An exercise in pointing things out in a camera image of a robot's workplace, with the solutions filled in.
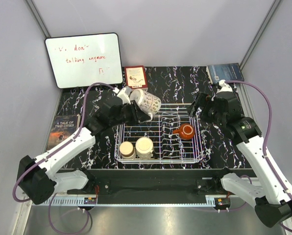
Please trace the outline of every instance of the white wall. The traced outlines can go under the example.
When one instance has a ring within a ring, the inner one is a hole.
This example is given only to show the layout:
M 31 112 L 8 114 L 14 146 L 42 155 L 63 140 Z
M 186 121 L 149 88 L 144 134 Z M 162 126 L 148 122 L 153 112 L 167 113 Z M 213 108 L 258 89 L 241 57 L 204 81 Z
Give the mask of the white wall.
M 268 148 L 292 183 L 292 0 L 284 0 L 243 70 L 246 81 L 259 86 L 272 105 Z M 263 132 L 267 105 L 248 89 L 255 116 Z
M 116 32 L 122 64 L 240 62 L 273 0 L 34 0 L 52 36 Z
M 43 151 L 59 89 L 23 0 L 0 0 L 0 235 L 9 235 L 19 160 Z

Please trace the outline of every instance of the dish rack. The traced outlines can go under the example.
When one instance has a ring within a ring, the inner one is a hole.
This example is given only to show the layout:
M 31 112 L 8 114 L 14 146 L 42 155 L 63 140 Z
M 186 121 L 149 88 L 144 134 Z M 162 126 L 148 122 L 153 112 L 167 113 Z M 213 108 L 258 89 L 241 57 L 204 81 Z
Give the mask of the dish rack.
M 202 159 L 202 144 L 198 116 L 189 117 L 186 108 L 190 104 L 162 104 L 152 121 L 140 125 L 119 125 L 116 132 L 115 159 L 123 164 L 193 164 Z M 184 123 L 190 123 L 195 129 L 194 137 L 185 141 L 173 134 L 173 130 Z M 132 160 L 123 159 L 120 145 L 129 141 L 135 146 L 140 137 L 149 137 L 154 144 L 158 158 Z

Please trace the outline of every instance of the book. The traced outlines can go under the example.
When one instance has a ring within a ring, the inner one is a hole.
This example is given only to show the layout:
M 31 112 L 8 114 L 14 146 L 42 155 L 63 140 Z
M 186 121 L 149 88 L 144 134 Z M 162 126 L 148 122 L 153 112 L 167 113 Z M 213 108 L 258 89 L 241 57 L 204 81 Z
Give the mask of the book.
M 80 115 L 56 116 L 48 138 L 46 151 L 72 135 L 79 127 Z
M 240 70 L 239 63 L 223 64 L 223 65 L 209 65 L 207 66 L 207 73 L 211 84 L 219 83 L 220 80 L 225 81 L 244 81 L 244 77 Z
M 144 66 L 124 67 L 126 85 L 133 89 L 147 91 L 148 85 Z

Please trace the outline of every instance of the black base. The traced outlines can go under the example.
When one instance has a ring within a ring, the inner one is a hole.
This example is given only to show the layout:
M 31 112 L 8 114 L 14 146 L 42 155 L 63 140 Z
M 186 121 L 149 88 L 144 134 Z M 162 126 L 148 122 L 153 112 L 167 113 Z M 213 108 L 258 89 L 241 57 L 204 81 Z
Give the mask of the black base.
M 19 163 L 17 179 L 34 164 L 35 160 L 28 155 L 23 157 Z M 23 178 L 19 186 L 34 204 L 39 205 L 53 194 L 55 182 L 48 178 L 44 169 L 37 166 Z
M 292 216 L 292 201 L 272 205 L 267 202 L 266 197 L 256 198 L 255 212 L 263 224 L 272 228 Z
M 218 169 L 198 170 L 88 170 L 99 186 L 99 204 L 187 204 L 205 203 L 197 193 L 197 180 L 212 178 Z M 256 177 L 251 169 L 233 169 L 237 175 Z M 82 194 L 70 190 L 70 194 Z M 209 194 L 224 195 L 210 190 Z

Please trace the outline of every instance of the metal floor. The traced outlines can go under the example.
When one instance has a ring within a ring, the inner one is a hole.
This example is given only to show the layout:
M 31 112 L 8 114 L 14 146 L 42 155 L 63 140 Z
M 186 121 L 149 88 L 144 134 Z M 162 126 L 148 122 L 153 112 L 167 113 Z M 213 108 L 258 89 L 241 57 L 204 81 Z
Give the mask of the metal floor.
M 234 207 L 242 204 L 232 198 Z M 51 217 L 57 229 L 77 232 L 86 222 L 80 211 L 59 219 L 72 207 L 52 207 Z M 285 235 L 280 226 L 265 227 L 254 209 L 247 206 L 230 213 L 202 212 L 194 208 L 96 207 L 91 211 L 90 224 L 82 234 L 88 235 Z M 26 224 L 25 235 L 56 235 L 48 223 L 48 208 L 33 206 Z

